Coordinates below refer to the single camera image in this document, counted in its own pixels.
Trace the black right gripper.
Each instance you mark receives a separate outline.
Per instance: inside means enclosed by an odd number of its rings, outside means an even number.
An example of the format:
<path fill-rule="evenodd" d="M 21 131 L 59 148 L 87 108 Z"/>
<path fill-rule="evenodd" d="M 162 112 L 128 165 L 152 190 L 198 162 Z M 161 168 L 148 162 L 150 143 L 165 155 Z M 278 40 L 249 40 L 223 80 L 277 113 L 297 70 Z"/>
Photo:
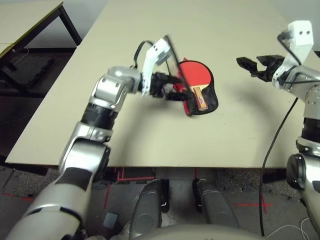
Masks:
<path fill-rule="evenodd" d="M 237 64 L 248 71 L 252 77 L 257 77 L 264 82 L 271 82 L 277 69 L 283 64 L 285 59 L 282 55 L 262 55 L 257 56 L 257 60 L 266 67 L 258 74 L 257 63 L 247 57 L 237 57 Z"/>

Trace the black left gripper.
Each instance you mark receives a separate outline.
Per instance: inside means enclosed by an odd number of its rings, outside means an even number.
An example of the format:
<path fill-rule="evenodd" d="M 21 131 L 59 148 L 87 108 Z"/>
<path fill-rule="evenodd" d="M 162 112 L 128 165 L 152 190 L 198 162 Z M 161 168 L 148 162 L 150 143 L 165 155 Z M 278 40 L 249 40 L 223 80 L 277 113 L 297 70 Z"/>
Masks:
<path fill-rule="evenodd" d="M 155 72 L 151 76 L 150 90 L 149 94 L 154 98 L 163 98 L 163 87 L 166 84 L 185 84 L 183 78 L 179 78 L 172 75 L 166 75 L 161 72 Z M 167 101 L 189 101 L 194 98 L 192 92 L 183 91 L 183 92 L 169 92 L 166 95 Z"/>

